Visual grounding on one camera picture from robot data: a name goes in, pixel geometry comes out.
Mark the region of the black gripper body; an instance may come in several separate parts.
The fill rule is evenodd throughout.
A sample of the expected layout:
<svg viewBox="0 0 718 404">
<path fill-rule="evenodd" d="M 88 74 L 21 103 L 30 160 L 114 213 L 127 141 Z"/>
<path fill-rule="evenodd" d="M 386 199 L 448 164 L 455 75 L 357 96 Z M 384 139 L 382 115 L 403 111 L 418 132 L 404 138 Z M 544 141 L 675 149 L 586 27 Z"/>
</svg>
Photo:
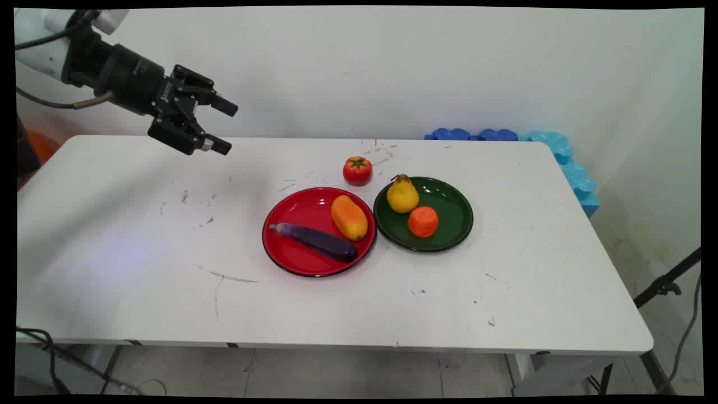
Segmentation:
<svg viewBox="0 0 718 404">
<path fill-rule="evenodd" d="M 167 75 L 156 62 L 116 44 L 100 69 L 95 96 L 110 94 L 111 103 L 139 116 L 194 120 L 195 102 L 179 90 L 189 76 L 182 65 Z"/>
</svg>

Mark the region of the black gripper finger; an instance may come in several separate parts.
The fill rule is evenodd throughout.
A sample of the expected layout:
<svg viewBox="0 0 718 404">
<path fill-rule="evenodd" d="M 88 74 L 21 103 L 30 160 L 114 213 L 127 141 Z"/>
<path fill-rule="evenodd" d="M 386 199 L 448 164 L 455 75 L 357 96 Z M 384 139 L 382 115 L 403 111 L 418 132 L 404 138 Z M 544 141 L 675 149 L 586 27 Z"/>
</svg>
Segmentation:
<svg viewBox="0 0 718 404">
<path fill-rule="evenodd" d="M 194 98 L 199 105 L 210 105 L 229 117 L 238 112 L 238 105 L 226 100 L 214 89 L 214 81 L 185 66 L 175 65 L 170 76 L 176 82 L 175 93 Z"/>
<path fill-rule="evenodd" d="M 232 148 L 228 141 L 205 131 L 194 117 L 155 117 L 147 134 L 187 155 L 193 154 L 197 149 L 226 155 Z"/>
</svg>

